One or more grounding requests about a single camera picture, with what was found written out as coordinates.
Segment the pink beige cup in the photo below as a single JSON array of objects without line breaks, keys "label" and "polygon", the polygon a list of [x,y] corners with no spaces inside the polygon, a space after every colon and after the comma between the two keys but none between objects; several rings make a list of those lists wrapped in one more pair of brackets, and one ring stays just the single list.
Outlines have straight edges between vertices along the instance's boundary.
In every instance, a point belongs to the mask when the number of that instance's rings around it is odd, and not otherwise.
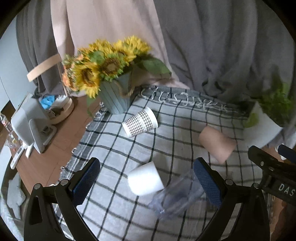
[{"label": "pink beige cup", "polygon": [[206,126],[199,135],[199,143],[219,164],[224,164],[236,147],[236,142],[213,127]]}]

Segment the plain white cup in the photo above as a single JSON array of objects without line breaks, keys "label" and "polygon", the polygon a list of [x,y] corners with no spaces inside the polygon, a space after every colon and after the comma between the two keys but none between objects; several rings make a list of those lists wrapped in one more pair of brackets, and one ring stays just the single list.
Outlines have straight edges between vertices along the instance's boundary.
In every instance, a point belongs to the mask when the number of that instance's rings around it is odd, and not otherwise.
[{"label": "plain white cup", "polygon": [[154,162],[133,169],[127,182],[132,193],[137,196],[152,194],[165,188]]}]

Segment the clear blue plastic cup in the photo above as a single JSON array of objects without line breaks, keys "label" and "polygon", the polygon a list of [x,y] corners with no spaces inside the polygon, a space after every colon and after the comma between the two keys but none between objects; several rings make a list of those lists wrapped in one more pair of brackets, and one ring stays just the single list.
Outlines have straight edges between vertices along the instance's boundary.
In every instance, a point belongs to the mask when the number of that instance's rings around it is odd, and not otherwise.
[{"label": "clear blue plastic cup", "polygon": [[159,219],[172,219],[184,213],[204,195],[204,189],[191,169],[156,194],[149,208]]}]

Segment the black dotted paper cup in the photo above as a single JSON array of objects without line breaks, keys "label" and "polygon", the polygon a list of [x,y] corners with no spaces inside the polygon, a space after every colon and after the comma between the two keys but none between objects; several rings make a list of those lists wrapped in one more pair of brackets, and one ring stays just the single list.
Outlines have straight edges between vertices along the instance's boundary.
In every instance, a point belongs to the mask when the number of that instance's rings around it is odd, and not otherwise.
[{"label": "black dotted paper cup", "polygon": [[154,112],[148,107],[122,123],[122,127],[129,138],[146,133],[158,128],[158,126]]}]

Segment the white plant pot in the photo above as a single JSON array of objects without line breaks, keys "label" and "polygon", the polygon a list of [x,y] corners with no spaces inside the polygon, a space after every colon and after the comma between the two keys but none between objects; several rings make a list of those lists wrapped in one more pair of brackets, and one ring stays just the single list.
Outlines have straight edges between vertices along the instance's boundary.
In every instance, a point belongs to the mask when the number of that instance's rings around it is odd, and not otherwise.
[{"label": "white plant pot", "polygon": [[258,102],[255,102],[248,119],[243,122],[243,126],[244,140],[248,147],[262,148],[282,130],[281,126],[263,112]]}]

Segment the green potted plant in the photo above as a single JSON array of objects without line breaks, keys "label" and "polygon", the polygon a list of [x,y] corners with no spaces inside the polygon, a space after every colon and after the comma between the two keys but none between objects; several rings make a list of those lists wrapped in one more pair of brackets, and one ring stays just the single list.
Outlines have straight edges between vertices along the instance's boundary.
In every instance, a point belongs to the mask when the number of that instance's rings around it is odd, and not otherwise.
[{"label": "green potted plant", "polygon": [[251,113],[256,103],[264,114],[282,128],[292,120],[295,112],[295,99],[290,95],[290,87],[278,76],[273,76],[269,86],[248,95],[246,100],[239,103],[240,110],[251,117],[248,127],[254,126],[258,120],[258,117]]}]

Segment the white remote control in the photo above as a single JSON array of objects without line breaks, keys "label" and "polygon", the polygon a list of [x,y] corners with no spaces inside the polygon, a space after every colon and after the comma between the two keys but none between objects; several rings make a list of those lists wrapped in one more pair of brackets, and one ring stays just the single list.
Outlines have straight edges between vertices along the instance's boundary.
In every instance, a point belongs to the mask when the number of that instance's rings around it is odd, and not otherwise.
[{"label": "white remote control", "polygon": [[19,161],[19,159],[20,159],[22,153],[24,152],[24,150],[25,150],[24,147],[20,147],[20,148],[18,149],[18,151],[15,153],[15,155],[14,155],[14,157],[13,157],[11,163],[10,163],[10,168],[11,168],[12,170],[15,169],[15,167],[16,167],[16,165],[17,165],[17,163],[18,163],[18,161]]}]

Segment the checkered grey white tablecloth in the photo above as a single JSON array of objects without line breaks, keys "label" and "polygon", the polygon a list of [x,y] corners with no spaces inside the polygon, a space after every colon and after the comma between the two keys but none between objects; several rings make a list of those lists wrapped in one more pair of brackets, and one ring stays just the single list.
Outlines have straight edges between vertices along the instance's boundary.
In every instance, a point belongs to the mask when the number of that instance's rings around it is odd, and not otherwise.
[{"label": "checkered grey white tablecloth", "polygon": [[[158,128],[129,138],[122,123],[150,108]],[[204,127],[211,126],[236,142],[224,164],[198,141]],[[260,182],[261,169],[247,156],[243,139],[243,116],[232,106],[176,88],[143,88],[126,113],[112,115],[101,111],[88,125],[85,134],[61,173],[71,178],[86,162],[96,157],[100,173],[78,211],[99,240],[196,240],[214,212],[205,202],[192,205],[171,220],[158,220],[149,209],[152,196],[138,197],[127,183],[127,176],[138,166],[154,162],[168,185],[192,168],[202,157],[212,169],[230,177],[237,185]]]}]

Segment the white grey desktop appliance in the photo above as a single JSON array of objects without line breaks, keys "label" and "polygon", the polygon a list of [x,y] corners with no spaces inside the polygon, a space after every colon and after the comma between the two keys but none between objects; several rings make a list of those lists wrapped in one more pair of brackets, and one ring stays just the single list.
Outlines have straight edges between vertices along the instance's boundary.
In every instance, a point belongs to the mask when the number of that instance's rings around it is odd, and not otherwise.
[{"label": "white grey desktop appliance", "polygon": [[26,146],[26,157],[32,150],[43,153],[57,132],[40,102],[29,92],[11,118],[14,132]]}]

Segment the ribbed teal flower pot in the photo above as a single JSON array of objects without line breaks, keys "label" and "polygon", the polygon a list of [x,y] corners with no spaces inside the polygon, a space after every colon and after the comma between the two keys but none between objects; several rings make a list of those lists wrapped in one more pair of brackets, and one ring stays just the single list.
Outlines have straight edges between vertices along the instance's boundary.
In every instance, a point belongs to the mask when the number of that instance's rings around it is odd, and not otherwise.
[{"label": "ribbed teal flower pot", "polygon": [[111,114],[122,114],[128,111],[133,92],[132,73],[129,72],[112,81],[102,81],[99,98]]}]

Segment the grey curtain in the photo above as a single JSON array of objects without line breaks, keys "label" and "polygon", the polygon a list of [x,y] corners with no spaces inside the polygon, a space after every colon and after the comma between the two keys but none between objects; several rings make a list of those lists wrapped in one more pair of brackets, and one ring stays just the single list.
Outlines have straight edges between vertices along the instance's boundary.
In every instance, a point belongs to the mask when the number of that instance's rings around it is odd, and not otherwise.
[{"label": "grey curtain", "polygon": [[[50,2],[30,1],[16,17],[16,39],[28,71],[59,54]],[[190,90],[239,105],[278,76],[295,99],[295,42],[265,2],[156,3],[173,24],[166,27],[173,66],[191,82]],[[62,94],[60,81],[57,67],[33,80],[39,96]],[[281,144],[295,145],[295,112],[267,146]]]}]

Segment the sunflower bouquet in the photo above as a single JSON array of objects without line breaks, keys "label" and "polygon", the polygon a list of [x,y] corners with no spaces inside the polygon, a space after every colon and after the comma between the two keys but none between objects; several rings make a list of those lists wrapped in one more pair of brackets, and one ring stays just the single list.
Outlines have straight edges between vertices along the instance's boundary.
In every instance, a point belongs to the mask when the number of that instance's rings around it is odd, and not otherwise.
[{"label": "sunflower bouquet", "polygon": [[[88,101],[99,98],[102,81],[112,81],[136,69],[152,75],[171,77],[171,71],[160,59],[150,54],[150,46],[136,36],[110,43],[96,40],[87,48],[79,48],[77,55],[65,55],[62,65],[63,84],[71,91],[85,92]],[[133,81],[134,89],[140,85]]]}]

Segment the pink beige curtain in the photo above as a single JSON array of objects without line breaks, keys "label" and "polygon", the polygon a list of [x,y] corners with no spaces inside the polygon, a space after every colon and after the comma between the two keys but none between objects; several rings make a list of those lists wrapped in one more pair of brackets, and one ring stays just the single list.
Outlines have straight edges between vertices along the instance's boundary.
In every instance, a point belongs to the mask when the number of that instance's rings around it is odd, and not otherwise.
[{"label": "pink beige curtain", "polygon": [[156,1],[51,1],[53,33],[61,56],[77,53],[97,39],[115,42],[136,36],[152,48],[152,54],[172,71],[150,74],[137,69],[132,77],[136,86],[152,84],[190,89],[191,82],[182,80],[173,66],[172,50],[166,27],[173,24]]}]

